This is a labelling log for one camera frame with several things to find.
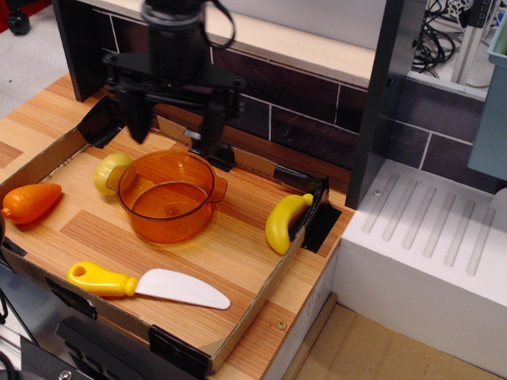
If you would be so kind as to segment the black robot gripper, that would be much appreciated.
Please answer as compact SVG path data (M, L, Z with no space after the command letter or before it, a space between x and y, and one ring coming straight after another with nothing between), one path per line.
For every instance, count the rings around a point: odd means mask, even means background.
M233 43L214 44L206 32L204 7L143 7L147 51L109 53L103 59L107 82L131 137L143 143L151 129L156 104L205 109L197 147L213 156L230 118L243 110L245 81L211 61L211 51Z

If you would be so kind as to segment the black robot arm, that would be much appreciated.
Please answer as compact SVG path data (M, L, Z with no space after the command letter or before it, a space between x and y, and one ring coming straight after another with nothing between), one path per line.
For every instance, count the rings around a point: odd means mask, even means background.
M223 127L242 111L245 81L215 66L213 48L225 50L233 43L215 45L205 30L203 1L145 1L141 14L148 28L145 53L109 54L110 92L131 137L142 143L151 127L155 105L201 110L200 138L193 152L215 156Z

